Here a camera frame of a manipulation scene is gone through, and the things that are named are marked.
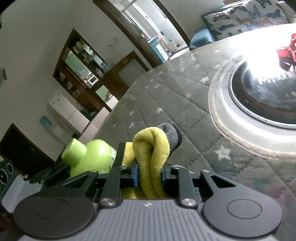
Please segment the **teal sofa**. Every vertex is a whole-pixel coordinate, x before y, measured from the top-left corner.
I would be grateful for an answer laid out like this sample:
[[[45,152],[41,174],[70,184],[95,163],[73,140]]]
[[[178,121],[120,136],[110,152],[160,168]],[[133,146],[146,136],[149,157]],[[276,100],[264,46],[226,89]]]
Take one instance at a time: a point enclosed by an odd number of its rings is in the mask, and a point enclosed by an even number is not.
[[[209,14],[216,14],[218,12],[228,10],[234,7],[241,6],[244,2],[247,1],[237,1],[228,5],[225,5],[224,7],[221,7],[217,10],[214,10],[213,12],[210,12]],[[284,7],[287,7],[287,11],[290,11],[291,13],[295,11],[295,1],[279,1],[279,5],[281,6],[283,4]],[[213,31],[209,29],[210,24],[207,23],[207,21],[204,19],[204,16],[202,16],[203,21],[206,23],[205,28],[197,30],[189,44],[189,50],[193,50],[196,48],[199,48],[203,45],[210,44],[212,42],[215,42],[217,40],[216,36],[214,35]]]

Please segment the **grey quilted star tablecloth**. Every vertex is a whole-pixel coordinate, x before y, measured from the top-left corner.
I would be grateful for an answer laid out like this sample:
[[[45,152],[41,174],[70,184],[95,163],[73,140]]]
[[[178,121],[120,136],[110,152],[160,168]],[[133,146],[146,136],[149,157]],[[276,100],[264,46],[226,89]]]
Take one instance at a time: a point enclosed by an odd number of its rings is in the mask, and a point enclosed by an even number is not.
[[[225,138],[212,123],[208,93],[214,74],[230,60],[279,63],[276,49],[287,45],[295,24],[242,33],[168,61],[138,78],[105,119],[96,138],[115,147],[160,123],[183,135],[172,163],[191,171],[210,168],[274,198],[283,210],[278,240],[295,240],[295,160],[257,156]]]

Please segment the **yellow grey cleaning cloth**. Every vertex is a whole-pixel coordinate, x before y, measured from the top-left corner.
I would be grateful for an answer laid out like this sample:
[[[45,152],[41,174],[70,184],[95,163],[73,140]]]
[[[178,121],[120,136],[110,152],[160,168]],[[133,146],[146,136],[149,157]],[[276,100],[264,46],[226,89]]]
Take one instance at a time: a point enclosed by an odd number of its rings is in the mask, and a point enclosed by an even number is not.
[[[139,186],[123,188],[124,199],[167,199],[162,187],[162,168],[172,152],[182,143],[179,128],[171,123],[162,123],[139,131],[132,142],[125,143],[121,164],[130,167],[138,164]]]

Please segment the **dark wooden side table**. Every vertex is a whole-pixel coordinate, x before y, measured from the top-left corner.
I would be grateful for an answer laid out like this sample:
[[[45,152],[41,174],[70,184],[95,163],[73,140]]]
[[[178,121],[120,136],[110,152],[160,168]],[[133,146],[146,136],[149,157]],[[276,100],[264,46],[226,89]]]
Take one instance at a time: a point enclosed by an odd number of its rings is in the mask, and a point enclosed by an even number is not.
[[[111,94],[120,100],[133,83],[148,71],[149,68],[136,52],[132,51],[115,64],[101,80]]]

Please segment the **blue white cabinet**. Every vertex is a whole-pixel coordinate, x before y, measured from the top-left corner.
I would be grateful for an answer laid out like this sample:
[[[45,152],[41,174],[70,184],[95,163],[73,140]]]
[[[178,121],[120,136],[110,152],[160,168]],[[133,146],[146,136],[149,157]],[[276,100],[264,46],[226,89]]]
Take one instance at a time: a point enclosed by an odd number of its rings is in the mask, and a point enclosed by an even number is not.
[[[162,40],[159,36],[154,36],[147,42],[160,60],[165,63],[170,59],[170,51],[162,43]]]

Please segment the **white microwave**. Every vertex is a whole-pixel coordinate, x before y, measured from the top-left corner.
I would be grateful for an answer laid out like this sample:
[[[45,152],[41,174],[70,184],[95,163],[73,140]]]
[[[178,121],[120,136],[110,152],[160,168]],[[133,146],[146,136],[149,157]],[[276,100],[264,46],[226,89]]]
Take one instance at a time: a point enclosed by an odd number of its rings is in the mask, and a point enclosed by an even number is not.
[[[99,79],[95,75],[91,74],[89,76],[88,80],[86,81],[86,83],[91,88],[98,81],[99,81]]]

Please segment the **dark wooden shelf unit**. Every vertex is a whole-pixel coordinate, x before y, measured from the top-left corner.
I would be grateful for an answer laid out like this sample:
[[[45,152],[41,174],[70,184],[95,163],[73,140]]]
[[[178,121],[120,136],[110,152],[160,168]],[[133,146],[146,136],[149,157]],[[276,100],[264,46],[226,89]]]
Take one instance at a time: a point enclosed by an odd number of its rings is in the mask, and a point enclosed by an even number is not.
[[[58,58],[53,77],[91,115],[102,108],[112,111],[111,100],[115,96],[101,80],[109,70],[107,62],[73,29]],[[90,88],[86,81],[91,74],[99,81]]]

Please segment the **white bucket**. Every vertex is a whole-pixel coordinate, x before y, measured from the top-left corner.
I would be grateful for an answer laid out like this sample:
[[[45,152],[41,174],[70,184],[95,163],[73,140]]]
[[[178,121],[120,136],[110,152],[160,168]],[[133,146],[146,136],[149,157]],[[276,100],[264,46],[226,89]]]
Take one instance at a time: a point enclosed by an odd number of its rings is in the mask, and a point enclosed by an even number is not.
[[[178,48],[177,48],[177,45],[175,44],[174,41],[172,42],[169,42],[167,45],[166,45],[167,49],[172,52],[172,53],[175,53],[178,51]]]

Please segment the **red plastic bag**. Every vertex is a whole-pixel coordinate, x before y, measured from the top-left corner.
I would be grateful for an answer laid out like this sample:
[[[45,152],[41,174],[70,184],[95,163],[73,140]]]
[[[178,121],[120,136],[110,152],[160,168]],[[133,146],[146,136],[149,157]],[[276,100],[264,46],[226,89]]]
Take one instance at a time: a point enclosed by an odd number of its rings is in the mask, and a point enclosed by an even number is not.
[[[291,67],[295,71],[295,34],[291,35],[290,44],[276,50],[279,65],[284,71],[288,71]]]

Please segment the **white refrigerator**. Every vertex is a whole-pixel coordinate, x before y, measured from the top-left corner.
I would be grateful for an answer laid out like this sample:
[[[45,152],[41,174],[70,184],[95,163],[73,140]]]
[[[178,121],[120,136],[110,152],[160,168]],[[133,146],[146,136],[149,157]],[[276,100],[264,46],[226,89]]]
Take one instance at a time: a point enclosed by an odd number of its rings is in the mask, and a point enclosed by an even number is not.
[[[89,120],[70,101],[57,91],[48,102],[49,111],[77,135],[83,134]]]

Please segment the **round induction cooktop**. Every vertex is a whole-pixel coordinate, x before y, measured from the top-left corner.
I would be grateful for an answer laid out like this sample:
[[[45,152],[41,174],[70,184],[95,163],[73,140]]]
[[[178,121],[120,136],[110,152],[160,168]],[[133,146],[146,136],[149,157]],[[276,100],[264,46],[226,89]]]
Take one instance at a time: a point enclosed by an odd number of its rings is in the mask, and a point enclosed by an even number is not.
[[[295,160],[295,72],[230,60],[208,93],[213,125],[239,147],[267,159]]]

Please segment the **green plastic bottle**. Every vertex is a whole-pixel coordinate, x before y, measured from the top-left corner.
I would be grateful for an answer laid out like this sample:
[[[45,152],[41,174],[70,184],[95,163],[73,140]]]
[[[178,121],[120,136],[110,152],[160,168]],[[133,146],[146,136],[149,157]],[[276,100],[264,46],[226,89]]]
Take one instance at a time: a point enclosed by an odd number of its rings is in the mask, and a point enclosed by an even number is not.
[[[96,139],[83,144],[74,138],[63,150],[61,159],[71,166],[72,178],[87,171],[108,173],[114,164],[116,153],[117,151],[103,140]]]

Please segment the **large butterfly print pillow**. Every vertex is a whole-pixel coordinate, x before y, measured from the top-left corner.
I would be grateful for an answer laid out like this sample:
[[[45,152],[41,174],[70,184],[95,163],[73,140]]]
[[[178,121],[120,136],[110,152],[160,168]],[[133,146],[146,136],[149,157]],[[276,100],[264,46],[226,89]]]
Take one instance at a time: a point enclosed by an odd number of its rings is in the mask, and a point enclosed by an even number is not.
[[[288,18],[278,1],[245,1],[222,11],[203,16],[217,40],[244,32],[288,24]]]

